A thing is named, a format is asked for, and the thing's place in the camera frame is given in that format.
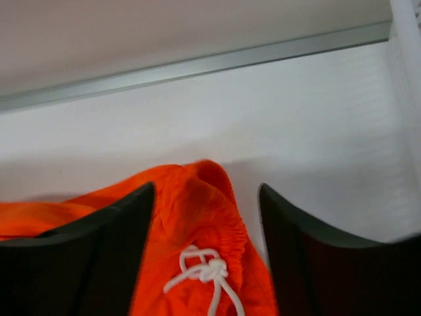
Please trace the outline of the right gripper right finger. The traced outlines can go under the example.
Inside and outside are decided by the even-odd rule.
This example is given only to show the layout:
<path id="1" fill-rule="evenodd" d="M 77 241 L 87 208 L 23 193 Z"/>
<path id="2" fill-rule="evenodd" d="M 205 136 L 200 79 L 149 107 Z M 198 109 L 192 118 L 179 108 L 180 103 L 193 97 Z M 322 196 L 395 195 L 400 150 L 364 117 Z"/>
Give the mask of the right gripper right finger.
<path id="1" fill-rule="evenodd" d="M 340 230 L 259 188 L 281 315 L 419 315 L 420 236 L 376 242 Z"/>

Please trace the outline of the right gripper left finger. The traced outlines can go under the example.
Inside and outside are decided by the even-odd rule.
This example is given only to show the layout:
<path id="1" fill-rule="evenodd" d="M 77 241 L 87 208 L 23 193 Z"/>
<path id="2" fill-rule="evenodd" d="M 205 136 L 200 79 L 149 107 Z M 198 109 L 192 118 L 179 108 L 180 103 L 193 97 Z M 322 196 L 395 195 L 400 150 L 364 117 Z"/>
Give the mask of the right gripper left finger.
<path id="1" fill-rule="evenodd" d="M 33 238 L 1 242 L 2 315 L 127 315 L 155 187 Z"/>

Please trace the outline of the orange shorts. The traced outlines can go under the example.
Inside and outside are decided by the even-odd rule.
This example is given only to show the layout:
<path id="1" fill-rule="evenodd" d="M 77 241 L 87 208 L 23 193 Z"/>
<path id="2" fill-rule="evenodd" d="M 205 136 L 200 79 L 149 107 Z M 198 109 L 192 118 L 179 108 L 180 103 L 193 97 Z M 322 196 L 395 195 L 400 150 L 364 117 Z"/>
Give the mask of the orange shorts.
<path id="1" fill-rule="evenodd" d="M 268 268 L 247 235 L 225 170 L 209 160 L 163 165 L 64 202 L 3 202 L 1 239 L 34 237 L 156 188 L 132 315 L 277 315 Z"/>

